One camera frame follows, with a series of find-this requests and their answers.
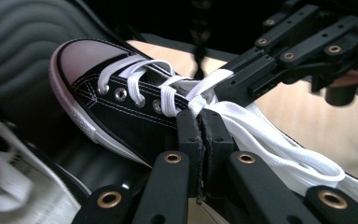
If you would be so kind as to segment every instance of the wooden floor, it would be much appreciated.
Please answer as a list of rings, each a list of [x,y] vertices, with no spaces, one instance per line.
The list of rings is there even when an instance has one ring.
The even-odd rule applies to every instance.
[[[152,58],[169,61],[183,76],[194,74],[195,63],[189,53],[136,41],[130,43]],[[224,63],[206,59],[203,68],[211,73]],[[273,124],[300,145],[324,154],[347,173],[358,177],[358,97],[350,105],[331,106],[324,101],[323,93],[322,96],[310,94],[310,84],[299,81],[279,85],[256,104]]]

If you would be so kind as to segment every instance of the brass screw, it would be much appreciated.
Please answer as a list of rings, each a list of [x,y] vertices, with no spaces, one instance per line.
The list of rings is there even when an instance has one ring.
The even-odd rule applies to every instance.
[[[238,160],[243,162],[243,163],[247,163],[247,164],[251,164],[255,162],[255,157],[249,155],[249,154],[240,154],[238,156]]]
[[[257,40],[257,43],[258,43],[259,45],[265,45],[265,44],[267,44],[267,39],[264,39],[264,38],[258,39],[258,40]]]
[[[293,59],[295,57],[294,53],[288,52],[284,54],[284,59]]]
[[[274,25],[274,24],[275,24],[275,20],[272,20],[272,19],[266,20],[266,25],[272,26],[272,25]]]
[[[332,53],[339,53],[341,51],[341,47],[337,45],[333,45],[328,48],[328,51]]]
[[[106,197],[112,196],[113,200],[108,200]],[[111,208],[118,205],[121,201],[121,194],[117,191],[107,191],[100,195],[97,204],[101,208]]]
[[[164,160],[168,163],[177,163],[182,160],[182,157],[177,154],[168,154],[165,156]]]
[[[336,209],[345,209],[348,207],[347,201],[335,192],[329,190],[321,190],[318,193],[319,199],[326,205],[336,208]]]

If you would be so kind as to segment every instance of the white shoelace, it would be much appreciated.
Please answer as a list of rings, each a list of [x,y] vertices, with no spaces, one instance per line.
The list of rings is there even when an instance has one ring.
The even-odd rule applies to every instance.
[[[183,79],[188,79],[188,77],[177,76],[173,71],[173,68],[170,63],[164,60],[146,60],[145,58],[139,55],[133,55],[126,58],[125,61],[119,61],[117,63],[112,63],[101,72],[98,79],[98,89],[102,90],[103,93],[106,93],[109,88],[107,83],[109,78],[121,68],[132,64],[131,66],[124,69],[119,77],[125,77],[127,79],[127,85],[129,88],[129,96],[139,106],[142,106],[145,103],[145,98],[139,90],[139,80],[145,74],[147,69],[155,70],[149,64],[156,64],[161,67],[166,68],[169,71],[168,75],[162,74],[160,71],[156,71],[157,74],[160,74],[167,80],[159,85],[161,88],[161,112],[167,117],[175,117],[177,113],[180,112],[180,109],[176,108],[174,96],[176,94],[176,89],[171,87],[175,82],[178,82]]]
[[[145,98],[139,92],[139,79],[146,72],[145,67],[151,63],[169,68],[171,77],[160,85],[161,107],[164,115],[175,116],[179,111],[174,105],[176,89],[170,85],[186,77],[176,76],[169,63],[161,60],[140,61],[125,69],[120,76],[128,79],[130,97],[136,104],[140,104]],[[116,71],[111,69],[106,74],[111,75]],[[259,155],[289,189],[301,195],[305,195],[306,190],[312,186],[334,188],[345,178],[345,172],[335,162],[291,140],[272,125],[255,104],[244,108],[231,102],[218,102],[213,87],[231,75],[231,71],[218,69],[187,94],[188,106],[194,116],[202,108],[220,114],[239,149]]]

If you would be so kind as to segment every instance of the metal eyelet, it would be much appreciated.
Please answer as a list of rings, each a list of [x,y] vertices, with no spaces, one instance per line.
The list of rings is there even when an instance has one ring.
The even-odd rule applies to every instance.
[[[142,101],[141,102],[135,102],[135,105],[138,106],[138,108],[144,107],[145,106],[145,98],[142,96]]]
[[[162,114],[161,101],[159,99],[153,101],[153,109],[156,111],[156,113]]]
[[[115,99],[123,102],[127,98],[127,91],[124,88],[117,88],[115,90]]]
[[[106,95],[108,91],[109,91],[109,86],[108,85],[105,86],[105,91],[102,91],[100,88],[98,88],[98,93],[100,95]]]

